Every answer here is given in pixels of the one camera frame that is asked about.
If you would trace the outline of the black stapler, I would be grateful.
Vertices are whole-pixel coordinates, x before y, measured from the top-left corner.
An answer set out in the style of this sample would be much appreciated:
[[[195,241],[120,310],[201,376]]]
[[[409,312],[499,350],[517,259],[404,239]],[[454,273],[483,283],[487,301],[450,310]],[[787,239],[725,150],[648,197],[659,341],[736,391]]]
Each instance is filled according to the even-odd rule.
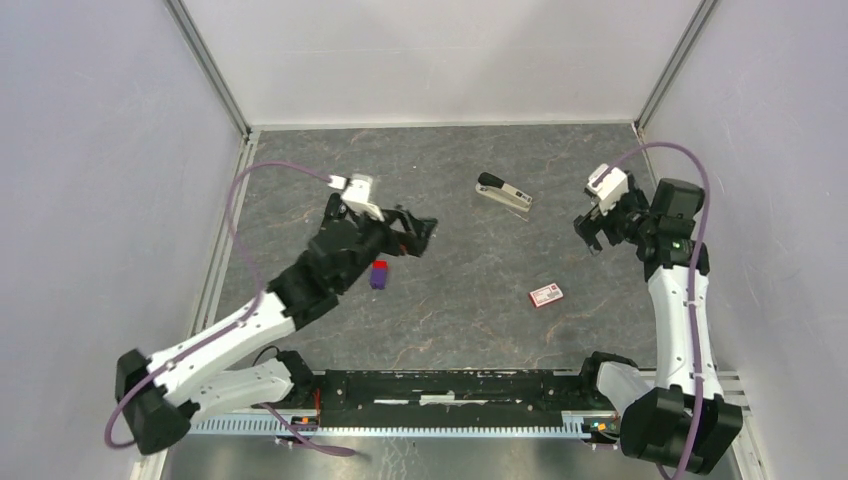
[[[345,220],[348,214],[348,207],[343,202],[340,193],[333,193],[328,198],[325,206],[321,227],[325,228],[332,222]]]

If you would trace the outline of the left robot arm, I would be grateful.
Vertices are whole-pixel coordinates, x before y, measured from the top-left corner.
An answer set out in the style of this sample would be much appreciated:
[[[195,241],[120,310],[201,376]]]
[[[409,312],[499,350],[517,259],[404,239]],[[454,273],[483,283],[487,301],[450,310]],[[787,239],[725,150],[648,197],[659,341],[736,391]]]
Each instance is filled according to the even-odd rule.
[[[117,406],[105,443],[136,447],[143,455],[166,450],[192,425],[229,409],[283,400],[306,405],[313,379],[282,360],[243,370],[231,365],[259,347],[321,318],[382,254],[424,254],[438,225],[400,207],[381,219],[329,203],[320,227],[296,261],[224,320],[152,355],[132,349],[116,362]]]

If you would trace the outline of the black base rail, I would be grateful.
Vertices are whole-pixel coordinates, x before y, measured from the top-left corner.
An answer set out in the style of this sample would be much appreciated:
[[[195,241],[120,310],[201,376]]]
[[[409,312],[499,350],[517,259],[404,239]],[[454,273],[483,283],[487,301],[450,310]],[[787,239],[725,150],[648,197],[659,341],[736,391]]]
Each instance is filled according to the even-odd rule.
[[[613,409],[576,371],[328,370],[317,379],[326,427],[554,427],[564,412]]]

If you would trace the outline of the red white staple box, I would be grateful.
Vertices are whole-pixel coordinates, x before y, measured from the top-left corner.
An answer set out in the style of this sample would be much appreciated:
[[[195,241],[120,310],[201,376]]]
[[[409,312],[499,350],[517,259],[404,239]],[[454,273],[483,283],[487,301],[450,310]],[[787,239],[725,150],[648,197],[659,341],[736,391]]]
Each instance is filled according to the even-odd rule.
[[[562,300],[564,293],[556,283],[550,283],[530,291],[528,297],[535,308],[541,308]]]

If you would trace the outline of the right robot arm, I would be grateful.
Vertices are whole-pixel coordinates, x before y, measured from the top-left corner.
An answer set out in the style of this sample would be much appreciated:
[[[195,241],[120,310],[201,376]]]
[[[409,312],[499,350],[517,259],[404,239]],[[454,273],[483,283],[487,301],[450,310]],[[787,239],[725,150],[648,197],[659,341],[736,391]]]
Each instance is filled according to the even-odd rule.
[[[706,192],[662,179],[648,198],[632,174],[604,166],[585,192],[593,205],[574,228],[590,251],[601,251],[600,234],[612,246],[637,249],[655,315],[657,366],[648,381],[633,361],[595,352],[582,367],[578,396],[591,408],[611,403],[626,456],[707,475],[740,433],[743,413],[726,401],[711,352],[708,251],[693,235]]]

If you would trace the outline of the purple red block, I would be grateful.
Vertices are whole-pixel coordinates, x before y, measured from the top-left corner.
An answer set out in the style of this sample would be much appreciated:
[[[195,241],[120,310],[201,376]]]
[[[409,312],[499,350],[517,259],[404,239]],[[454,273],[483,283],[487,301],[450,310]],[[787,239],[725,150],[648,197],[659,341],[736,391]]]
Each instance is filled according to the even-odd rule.
[[[385,260],[376,260],[372,264],[369,285],[374,290],[384,290],[388,282],[388,263]]]

